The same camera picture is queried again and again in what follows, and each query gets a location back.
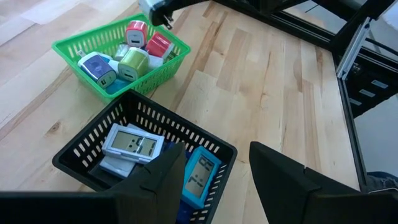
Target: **wooden table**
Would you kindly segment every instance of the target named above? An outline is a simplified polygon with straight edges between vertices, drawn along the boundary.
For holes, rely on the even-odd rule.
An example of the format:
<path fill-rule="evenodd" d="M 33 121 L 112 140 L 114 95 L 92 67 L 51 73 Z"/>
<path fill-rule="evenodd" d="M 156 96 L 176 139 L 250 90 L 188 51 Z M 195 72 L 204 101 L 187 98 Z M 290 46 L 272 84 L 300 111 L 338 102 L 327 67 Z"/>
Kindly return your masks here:
<path fill-rule="evenodd" d="M 125 0 L 0 1 L 1 190 L 90 191 L 51 159 L 104 104 L 50 46 L 137 12 Z M 174 18 L 192 52 L 148 97 L 238 149 L 214 223 L 266 222 L 251 141 L 358 189 L 331 53 L 214 2 Z"/>

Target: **digital display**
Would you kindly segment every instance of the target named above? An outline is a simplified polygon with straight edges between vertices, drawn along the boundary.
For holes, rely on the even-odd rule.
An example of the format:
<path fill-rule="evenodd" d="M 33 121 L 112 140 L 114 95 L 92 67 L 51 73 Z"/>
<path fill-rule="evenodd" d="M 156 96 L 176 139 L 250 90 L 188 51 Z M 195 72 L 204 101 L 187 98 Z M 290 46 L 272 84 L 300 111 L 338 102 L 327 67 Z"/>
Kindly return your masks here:
<path fill-rule="evenodd" d="M 112 147 L 135 152 L 143 156 L 152 156 L 156 146 L 156 140 L 138 136 L 136 134 L 118 131 L 112 143 Z"/>
<path fill-rule="evenodd" d="M 200 156 L 188 178 L 187 183 L 185 184 L 185 189 L 200 198 L 213 167 L 214 163 L 204 156 Z"/>

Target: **plastic basket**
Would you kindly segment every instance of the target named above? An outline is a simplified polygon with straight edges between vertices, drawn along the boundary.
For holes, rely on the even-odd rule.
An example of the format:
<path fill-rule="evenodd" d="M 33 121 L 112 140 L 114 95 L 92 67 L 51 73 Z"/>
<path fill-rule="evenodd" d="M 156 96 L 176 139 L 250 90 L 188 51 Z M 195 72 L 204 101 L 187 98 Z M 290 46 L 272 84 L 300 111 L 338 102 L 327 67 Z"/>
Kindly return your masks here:
<path fill-rule="evenodd" d="M 132 20 L 139 20 L 147 23 L 148 39 L 150 39 L 155 32 L 160 32 L 171 42 L 173 42 L 175 47 L 172 52 L 176 55 L 176 57 L 172 59 L 169 57 L 163 66 L 149 72 L 116 93 L 108 94 L 104 89 L 99 87 L 82 69 L 78 67 L 77 62 L 79 59 L 81 59 L 81 57 L 77 52 L 80 49 L 84 50 L 86 53 L 97 51 L 113 57 L 116 53 L 118 45 L 122 42 L 125 42 L 124 31 L 126 30 L 129 22 Z M 191 51 L 191 48 L 187 44 L 184 44 L 182 40 L 178 39 L 168 30 L 165 30 L 160 26 L 152 26 L 146 16 L 143 14 L 127 17 L 123 20 L 56 41 L 52 48 L 59 55 L 61 55 L 63 59 L 65 59 L 65 61 L 75 72 L 76 76 L 83 83 L 90 86 L 94 92 L 98 93 L 105 102 L 111 101 L 113 98 L 119 96 L 128 89 L 136 90 L 137 92 L 145 95 L 169 78 L 172 78 L 180 67 L 185 56 Z"/>
<path fill-rule="evenodd" d="M 109 189 L 121 179 L 105 171 L 93 172 L 104 157 L 101 147 L 113 123 L 131 123 L 173 142 L 185 142 L 188 151 L 203 146 L 222 161 L 209 188 L 205 208 L 193 213 L 191 223 L 211 223 L 224 191 L 237 150 L 232 145 L 199 128 L 152 100 L 128 91 L 112 101 L 81 130 L 52 163 L 96 191 Z"/>

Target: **blue digital device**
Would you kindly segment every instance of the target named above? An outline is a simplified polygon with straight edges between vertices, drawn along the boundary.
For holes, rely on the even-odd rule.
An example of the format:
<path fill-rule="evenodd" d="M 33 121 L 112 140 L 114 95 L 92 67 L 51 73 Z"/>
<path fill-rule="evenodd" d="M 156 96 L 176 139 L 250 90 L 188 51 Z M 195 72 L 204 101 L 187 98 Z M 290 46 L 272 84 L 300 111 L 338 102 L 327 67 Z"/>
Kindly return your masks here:
<path fill-rule="evenodd" d="M 203 146 L 196 148 L 185 166 L 182 200 L 194 209 L 202 209 L 210 183 L 221 161 Z"/>

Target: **pink charger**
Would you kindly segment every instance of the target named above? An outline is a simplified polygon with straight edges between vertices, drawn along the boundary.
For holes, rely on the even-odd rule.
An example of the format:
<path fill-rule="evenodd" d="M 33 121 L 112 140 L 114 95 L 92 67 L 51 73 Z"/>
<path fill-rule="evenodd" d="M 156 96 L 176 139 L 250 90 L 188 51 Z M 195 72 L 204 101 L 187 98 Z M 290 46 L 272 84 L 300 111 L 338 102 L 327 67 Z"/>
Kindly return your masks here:
<path fill-rule="evenodd" d="M 158 32 L 152 36 L 146 46 L 148 54 L 163 58 L 164 60 L 170 55 L 173 48 L 174 44 Z"/>
<path fill-rule="evenodd" d="M 126 28 L 126 43 L 131 47 L 142 47 L 147 39 L 147 24 L 142 21 L 131 21 Z"/>

